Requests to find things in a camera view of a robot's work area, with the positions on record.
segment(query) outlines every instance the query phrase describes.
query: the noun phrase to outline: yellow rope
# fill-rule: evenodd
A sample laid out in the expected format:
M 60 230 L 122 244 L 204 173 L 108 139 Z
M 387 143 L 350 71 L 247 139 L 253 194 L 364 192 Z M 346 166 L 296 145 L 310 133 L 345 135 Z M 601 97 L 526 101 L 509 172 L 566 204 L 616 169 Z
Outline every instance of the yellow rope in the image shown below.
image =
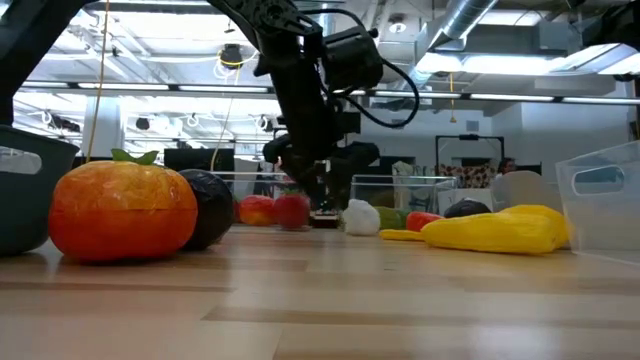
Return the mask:
M 110 0 L 106 1 L 104 10 L 104 37 L 102 39 L 102 56 L 100 58 L 100 80 L 98 82 L 98 92 L 96 94 L 96 108 L 93 112 L 93 123 L 91 124 L 91 137 L 89 138 L 89 149 L 87 150 L 87 161 L 91 161 L 91 151 L 93 150 L 93 141 L 96 136 L 96 127 L 98 122 L 98 110 L 100 109 L 100 98 L 102 97 L 102 84 L 104 83 L 104 59 L 107 49 L 107 36 L 109 30 L 109 5 Z
M 449 73 L 449 85 L 450 85 L 450 90 L 451 93 L 453 93 L 454 89 L 453 89 L 453 73 Z M 456 101 L 454 99 L 451 99 L 451 122 L 455 123 L 456 122 L 456 118 L 453 116 L 454 110 L 455 110 L 455 104 Z

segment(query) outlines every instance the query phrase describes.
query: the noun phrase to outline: clear plastic bin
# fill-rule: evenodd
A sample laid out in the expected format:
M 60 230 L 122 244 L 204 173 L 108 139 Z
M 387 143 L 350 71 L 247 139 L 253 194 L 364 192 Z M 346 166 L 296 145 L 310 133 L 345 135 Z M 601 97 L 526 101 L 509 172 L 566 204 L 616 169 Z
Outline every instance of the clear plastic bin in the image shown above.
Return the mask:
M 373 206 L 438 214 L 438 194 L 455 188 L 455 177 L 356 175 L 351 198 L 366 200 Z
M 640 264 L 640 142 L 556 165 L 576 254 Z

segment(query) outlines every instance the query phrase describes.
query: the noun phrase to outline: table surface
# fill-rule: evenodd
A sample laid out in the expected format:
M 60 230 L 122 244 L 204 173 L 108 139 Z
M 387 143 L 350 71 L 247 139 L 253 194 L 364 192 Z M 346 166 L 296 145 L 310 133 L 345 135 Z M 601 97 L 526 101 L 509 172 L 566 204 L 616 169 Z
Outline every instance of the table surface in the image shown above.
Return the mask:
M 639 359 L 640 268 L 233 229 L 204 253 L 0 260 L 0 358 Z

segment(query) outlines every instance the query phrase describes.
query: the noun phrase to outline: ceiling light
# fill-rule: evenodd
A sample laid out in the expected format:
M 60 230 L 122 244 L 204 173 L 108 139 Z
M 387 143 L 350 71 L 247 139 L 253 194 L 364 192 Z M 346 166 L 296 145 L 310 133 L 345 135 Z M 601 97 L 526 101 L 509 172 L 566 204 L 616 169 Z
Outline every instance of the ceiling light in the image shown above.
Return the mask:
M 625 75 L 640 73 L 640 54 L 631 55 L 600 71 L 600 75 Z
M 415 95 L 412 91 L 384 91 L 377 90 L 373 96 L 391 97 L 391 98 L 413 98 Z M 444 92 L 421 92 L 420 98 L 423 99 L 459 99 L 460 94 L 444 93 Z
M 538 56 L 473 55 L 462 66 L 462 71 L 478 74 L 543 75 L 550 61 Z
M 504 100 L 504 101 L 550 102 L 550 101 L 553 100 L 553 96 L 471 94 L 471 99 L 472 100 Z
M 640 99 L 633 98 L 588 98 L 565 97 L 563 103 L 567 104 L 593 104 L 593 105 L 640 105 Z
M 267 144 L 272 140 L 263 140 L 263 139 L 236 139 L 236 143 L 238 144 Z
M 81 89 L 97 89 L 98 83 L 79 83 Z M 102 84 L 106 90 L 169 90 L 169 85 L 161 84 Z
M 167 6 L 211 6 L 206 1 L 192 0 L 110 0 L 112 4 L 135 4 L 135 5 L 167 5 Z
M 397 22 L 389 26 L 389 31 L 394 34 L 399 34 L 401 32 L 404 32 L 405 30 L 407 30 L 407 25 L 405 25 L 404 23 Z
M 53 81 L 25 81 L 22 83 L 23 87 L 43 87 L 43 88 L 68 88 L 69 85 L 63 82 L 53 82 Z
M 269 92 L 266 87 L 249 86 L 200 86 L 200 85 L 180 85 L 182 91 L 206 91 L 206 92 L 226 92 L 226 93 L 260 93 Z
M 597 73 L 636 54 L 637 51 L 623 44 L 589 46 L 567 58 L 556 59 L 549 67 L 551 72 L 583 71 Z
M 340 89 L 340 90 L 336 90 L 333 92 L 334 94 L 342 94 L 344 93 L 344 90 Z M 351 93 L 349 93 L 349 95 L 353 95 L 353 96 L 364 96 L 367 92 L 364 90 L 353 90 Z
M 462 63 L 453 55 L 428 52 L 420 59 L 415 70 L 421 73 L 458 72 L 462 71 Z

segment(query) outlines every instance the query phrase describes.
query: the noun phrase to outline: pumpkin stem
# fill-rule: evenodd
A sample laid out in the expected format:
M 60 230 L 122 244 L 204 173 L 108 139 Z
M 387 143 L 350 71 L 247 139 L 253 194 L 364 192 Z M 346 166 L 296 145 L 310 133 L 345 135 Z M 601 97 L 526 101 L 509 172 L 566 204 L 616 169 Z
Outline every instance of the pumpkin stem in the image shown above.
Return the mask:
M 144 155 L 136 158 L 122 149 L 111 149 L 113 161 L 128 161 L 136 163 L 138 165 L 153 165 L 153 162 L 156 161 L 159 153 L 159 151 L 149 151 Z

